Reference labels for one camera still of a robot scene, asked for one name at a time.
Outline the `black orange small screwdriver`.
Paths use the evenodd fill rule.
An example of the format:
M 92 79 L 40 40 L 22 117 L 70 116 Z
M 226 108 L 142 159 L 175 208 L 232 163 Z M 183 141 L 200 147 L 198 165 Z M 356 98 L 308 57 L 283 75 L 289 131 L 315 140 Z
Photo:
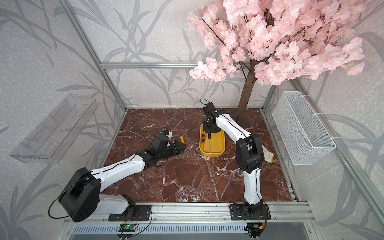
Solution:
M 201 148 L 202 149 L 204 148 L 205 141 L 206 141 L 206 134 L 202 134 L 201 135 Z

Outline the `left green circuit board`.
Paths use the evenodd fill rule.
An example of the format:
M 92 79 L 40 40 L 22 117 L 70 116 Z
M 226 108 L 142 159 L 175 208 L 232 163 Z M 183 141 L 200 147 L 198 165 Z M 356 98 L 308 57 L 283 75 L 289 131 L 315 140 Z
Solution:
M 137 224 L 121 224 L 119 228 L 120 233 L 132 233 L 137 229 Z

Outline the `yellow plastic storage box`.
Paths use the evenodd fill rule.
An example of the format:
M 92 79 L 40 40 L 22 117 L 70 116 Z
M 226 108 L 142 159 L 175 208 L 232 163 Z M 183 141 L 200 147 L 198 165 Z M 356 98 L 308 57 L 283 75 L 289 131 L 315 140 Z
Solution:
M 211 142 L 212 142 L 212 154 L 211 155 L 210 155 L 210 145 L 209 145 L 208 134 L 206 134 L 206 141 L 205 141 L 204 148 L 203 149 L 201 148 L 201 135 L 202 134 L 206 134 L 203 131 L 203 125 L 201 125 L 201 127 L 200 127 L 200 138 L 199 138 L 199 140 L 200 140 L 199 148 L 200 148 L 202 155 L 205 157 L 220 157 L 226 149 L 225 132 L 223 130 L 221 130 L 219 133 L 212 134 L 212 140 L 211 140 Z

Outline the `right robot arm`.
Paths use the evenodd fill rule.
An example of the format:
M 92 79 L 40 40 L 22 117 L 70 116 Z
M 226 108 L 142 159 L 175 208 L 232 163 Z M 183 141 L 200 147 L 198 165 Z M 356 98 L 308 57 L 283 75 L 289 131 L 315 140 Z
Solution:
M 204 104 L 207 121 L 203 123 L 206 141 L 211 143 L 214 134 L 224 131 L 236 144 L 236 162 L 244 176 L 244 211 L 249 215 L 261 211 L 264 205 L 260 175 L 265 160 L 258 135 L 253 136 L 242 128 L 224 109 L 217 109 L 212 102 Z

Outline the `clear acrylic wall shelf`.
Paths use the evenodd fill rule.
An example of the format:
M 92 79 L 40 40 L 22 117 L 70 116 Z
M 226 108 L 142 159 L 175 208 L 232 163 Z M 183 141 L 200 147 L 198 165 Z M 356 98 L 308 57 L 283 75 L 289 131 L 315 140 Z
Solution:
M 94 98 L 66 96 L 10 156 L 23 163 L 57 164 L 97 108 Z

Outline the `black yellow-tip slim screwdriver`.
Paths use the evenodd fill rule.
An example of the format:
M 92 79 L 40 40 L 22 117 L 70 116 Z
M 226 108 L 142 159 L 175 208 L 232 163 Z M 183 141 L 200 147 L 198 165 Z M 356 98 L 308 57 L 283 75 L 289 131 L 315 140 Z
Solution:
M 210 155 L 212 154 L 212 134 L 208 133 L 209 145 L 210 145 Z

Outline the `pink cherry blossom tree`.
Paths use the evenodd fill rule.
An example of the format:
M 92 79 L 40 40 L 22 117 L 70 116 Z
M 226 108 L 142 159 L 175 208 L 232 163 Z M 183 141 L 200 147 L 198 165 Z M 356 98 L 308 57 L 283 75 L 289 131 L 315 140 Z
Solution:
M 213 1 L 187 16 L 205 48 L 218 56 L 199 61 L 192 80 L 217 83 L 248 71 L 239 110 L 249 101 L 254 83 L 278 86 L 306 76 L 317 80 L 324 72 L 344 69 L 359 75 L 362 39 L 352 24 L 367 1 Z

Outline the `aluminium front rail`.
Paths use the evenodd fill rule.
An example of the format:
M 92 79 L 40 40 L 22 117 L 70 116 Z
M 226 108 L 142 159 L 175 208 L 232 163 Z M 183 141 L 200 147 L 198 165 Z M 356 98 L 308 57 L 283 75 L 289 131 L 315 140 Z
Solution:
M 307 202 L 269 202 L 268 223 L 314 222 Z M 236 214 L 226 202 L 137 204 L 141 223 L 230 223 Z

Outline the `white work glove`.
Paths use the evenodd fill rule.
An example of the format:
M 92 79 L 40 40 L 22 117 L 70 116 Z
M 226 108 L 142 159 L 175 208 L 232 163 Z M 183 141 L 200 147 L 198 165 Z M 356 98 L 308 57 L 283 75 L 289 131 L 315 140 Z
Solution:
M 267 148 L 263 147 L 264 161 L 272 163 L 274 161 L 275 154 L 270 152 Z

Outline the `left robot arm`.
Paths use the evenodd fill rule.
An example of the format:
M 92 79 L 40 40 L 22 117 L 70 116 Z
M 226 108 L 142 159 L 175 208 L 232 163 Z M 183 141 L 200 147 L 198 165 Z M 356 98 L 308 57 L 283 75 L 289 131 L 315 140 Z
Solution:
M 131 219 L 135 216 L 135 202 L 126 195 L 105 195 L 103 191 L 126 177 L 156 166 L 160 160 L 183 154 L 185 148 L 183 138 L 172 139 L 172 133 L 164 131 L 153 139 L 147 149 L 125 160 L 93 170 L 78 169 L 57 201 L 75 223 L 93 215 L 105 214 L 111 215 L 114 221 L 123 217 Z

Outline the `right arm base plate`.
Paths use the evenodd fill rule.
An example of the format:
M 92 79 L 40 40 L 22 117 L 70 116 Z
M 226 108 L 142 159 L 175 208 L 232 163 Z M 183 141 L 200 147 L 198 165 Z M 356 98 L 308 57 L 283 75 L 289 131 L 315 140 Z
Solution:
M 255 205 L 249 205 L 248 203 L 237 204 L 230 202 L 228 204 L 231 214 L 231 220 L 259 220 L 269 221 L 271 220 L 271 213 L 267 203 L 261 201 Z

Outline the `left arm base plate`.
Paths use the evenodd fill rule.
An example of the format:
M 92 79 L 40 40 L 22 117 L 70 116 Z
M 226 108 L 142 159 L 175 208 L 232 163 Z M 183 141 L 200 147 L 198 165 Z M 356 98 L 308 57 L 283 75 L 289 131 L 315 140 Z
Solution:
M 109 222 L 140 221 L 147 222 L 151 216 L 151 205 L 128 206 L 122 214 L 110 214 Z

